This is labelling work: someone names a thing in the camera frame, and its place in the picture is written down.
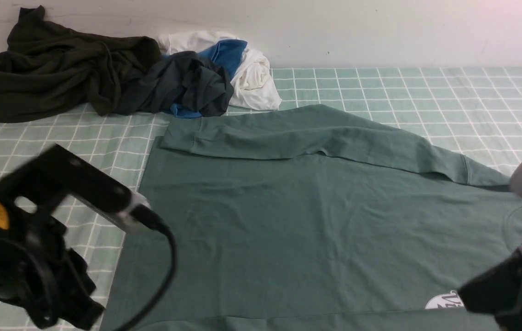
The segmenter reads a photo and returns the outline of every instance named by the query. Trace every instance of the printed logo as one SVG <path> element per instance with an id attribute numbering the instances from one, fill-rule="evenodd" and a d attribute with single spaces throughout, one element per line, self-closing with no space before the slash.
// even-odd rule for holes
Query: printed logo
<path id="1" fill-rule="evenodd" d="M 434 297 L 426 304 L 425 309 L 436 309 L 436 308 L 454 308 L 454 307 L 462 307 L 463 302 L 459 295 L 457 295 L 457 291 L 451 291 L 445 295 L 439 295 Z"/>

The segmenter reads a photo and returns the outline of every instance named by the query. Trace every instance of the white cloth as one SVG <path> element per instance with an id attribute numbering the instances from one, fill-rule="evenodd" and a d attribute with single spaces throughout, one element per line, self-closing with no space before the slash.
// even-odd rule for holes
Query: white cloth
<path id="1" fill-rule="evenodd" d="M 224 39 L 240 38 L 227 32 L 212 31 L 160 34 L 158 37 L 167 55 L 183 51 L 201 52 Z M 242 61 L 230 84 L 234 87 L 230 105 L 254 110 L 279 109 L 281 98 L 271 77 L 269 60 L 263 52 L 250 45 L 242 53 Z"/>

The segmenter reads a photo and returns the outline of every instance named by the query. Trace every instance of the fabric fold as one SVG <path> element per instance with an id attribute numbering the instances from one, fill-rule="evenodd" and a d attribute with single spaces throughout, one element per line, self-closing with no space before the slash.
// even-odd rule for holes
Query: fabric fold
<path id="1" fill-rule="evenodd" d="M 222 40 L 240 39 L 227 32 L 195 31 L 177 34 L 160 34 L 159 42 L 166 54 L 180 51 L 201 52 Z M 279 109 L 281 98 L 275 87 L 269 60 L 255 48 L 246 47 L 240 66 L 230 84 L 234 88 L 230 105 L 254 110 Z"/>
<path id="2" fill-rule="evenodd" d="M 323 153 L 419 174 L 436 172 L 460 184 L 508 183 L 500 172 L 421 136 L 325 105 L 196 123 L 173 119 L 167 132 L 161 148 L 211 157 L 278 160 Z M 471 178 L 469 172 L 476 176 Z"/>
<path id="3" fill-rule="evenodd" d="M 208 58 L 215 65 L 226 69 L 229 80 L 231 80 L 240 65 L 240 58 L 246 46 L 247 42 L 244 40 L 221 40 L 215 45 L 199 52 L 198 55 L 203 58 Z M 189 109 L 185 109 L 185 107 L 178 103 L 173 103 L 171 109 L 165 112 L 171 113 L 180 119 L 196 119 L 202 116 L 199 111 L 189 111 Z"/>
<path id="4" fill-rule="evenodd" d="M 202 116 L 220 116 L 226 112 L 232 94 L 226 69 L 185 51 L 160 60 L 146 75 L 135 71 L 124 86 L 116 113 L 159 113 L 178 103 Z"/>

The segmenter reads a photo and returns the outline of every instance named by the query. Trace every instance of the blue cloth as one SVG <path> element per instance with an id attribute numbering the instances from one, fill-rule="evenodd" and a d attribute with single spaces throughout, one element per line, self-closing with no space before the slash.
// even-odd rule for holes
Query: blue cloth
<path id="1" fill-rule="evenodd" d="M 208 58 L 213 63 L 226 69 L 230 80 L 234 77 L 236 69 L 242 60 L 242 53 L 247 47 L 248 42 L 244 40 L 225 39 L 220 40 L 214 46 L 207 48 L 198 53 L 200 57 Z M 197 119 L 201 117 L 200 112 L 193 112 L 183 108 L 178 103 L 174 103 L 171 109 L 164 111 L 167 114 L 172 114 L 179 119 Z"/>

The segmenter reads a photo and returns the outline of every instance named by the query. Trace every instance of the green checkered bedsheet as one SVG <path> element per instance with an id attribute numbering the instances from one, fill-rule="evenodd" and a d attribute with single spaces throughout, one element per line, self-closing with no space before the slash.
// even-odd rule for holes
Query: green checkered bedsheet
<path id="1" fill-rule="evenodd" d="M 522 160 L 522 67 L 274 69 L 281 110 L 324 103 L 402 128 L 510 174 Z M 230 108 L 228 115 L 258 113 Z M 0 176 L 58 143 L 136 189 L 164 114 L 99 117 L 88 105 L 49 119 L 0 124 Z M 74 199 L 56 218 L 89 263 L 94 298 L 107 303 L 124 234 Z M 71 330 L 61 323 L 53 330 Z M 0 330 L 35 330 L 19 308 L 0 304 Z"/>

